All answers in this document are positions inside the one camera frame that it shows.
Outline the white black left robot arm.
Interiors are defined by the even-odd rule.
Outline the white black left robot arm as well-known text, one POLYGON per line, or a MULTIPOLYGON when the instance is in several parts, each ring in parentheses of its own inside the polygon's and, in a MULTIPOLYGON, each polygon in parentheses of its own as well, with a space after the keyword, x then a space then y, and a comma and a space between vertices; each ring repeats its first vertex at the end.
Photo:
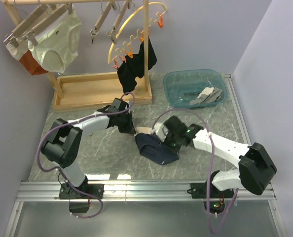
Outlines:
POLYGON ((61 118, 54 121, 40 145, 42 153, 64 178, 60 187, 60 199, 101 199, 104 186, 89 183, 88 177, 77 163, 77 154, 83 137, 116 126, 120 133, 135 134, 131 105, 120 102, 119 105, 105 106, 93 114, 66 121, 61 118))

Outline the navy underwear cream waistband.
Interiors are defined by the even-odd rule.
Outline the navy underwear cream waistband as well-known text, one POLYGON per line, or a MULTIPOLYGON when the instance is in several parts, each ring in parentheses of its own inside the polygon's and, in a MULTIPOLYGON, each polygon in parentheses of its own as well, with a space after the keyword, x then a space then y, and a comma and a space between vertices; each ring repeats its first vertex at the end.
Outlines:
POLYGON ((158 165, 167 165, 179 159, 179 156, 161 144, 156 135, 150 134, 149 127, 136 127, 135 142, 140 155, 158 165))

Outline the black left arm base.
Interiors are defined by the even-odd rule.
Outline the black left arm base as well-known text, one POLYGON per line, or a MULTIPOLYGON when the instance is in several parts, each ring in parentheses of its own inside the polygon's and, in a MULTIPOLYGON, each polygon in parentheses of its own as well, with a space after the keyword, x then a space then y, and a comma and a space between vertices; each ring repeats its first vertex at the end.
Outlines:
MULTIPOLYGON (((88 187, 82 190, 82 192, 91 194, 93 196, 96 196, 102 199, 103 193, 104 193, 104 185, 103 184, 88 184, 88 187)), ((89 198, 89 196, 80 194, 79 192, 71 188, 68 183, 64 183, 61 185, 58 198, 59 199, 86 199, 86 198, 89 198)))

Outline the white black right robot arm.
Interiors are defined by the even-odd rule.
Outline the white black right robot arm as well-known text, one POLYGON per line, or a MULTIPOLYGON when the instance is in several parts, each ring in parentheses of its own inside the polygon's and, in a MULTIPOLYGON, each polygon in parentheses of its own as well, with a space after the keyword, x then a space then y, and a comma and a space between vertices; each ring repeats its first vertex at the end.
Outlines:
POLYGON ((231 198, 234 190, 239 188, 260 196, 277 173, 277 167, 260 143, 238 143, 197 124, 186 126, 177 116, 172 116, 163 123, 156 123, 153 129, 160 141, 175 153, 182 146, 191 146, 235 166, 235 169, 229 171, 210 172, 203 194, 212 198, 221 195, 231 198))

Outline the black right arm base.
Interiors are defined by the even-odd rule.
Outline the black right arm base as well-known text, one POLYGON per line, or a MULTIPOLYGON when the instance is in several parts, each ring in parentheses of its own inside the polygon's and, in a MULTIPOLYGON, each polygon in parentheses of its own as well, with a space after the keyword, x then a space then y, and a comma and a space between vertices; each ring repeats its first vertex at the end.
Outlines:
MULTIPOLYGON (((206 198, 207 183, 191 183, 190 189, 187 190, 187 193, 191 195, 192 199, 206 198)), ((233 190, 227 189, 220 191, 212 184, 210 185, 210 198, 232 198, 233 195, 233 190)))

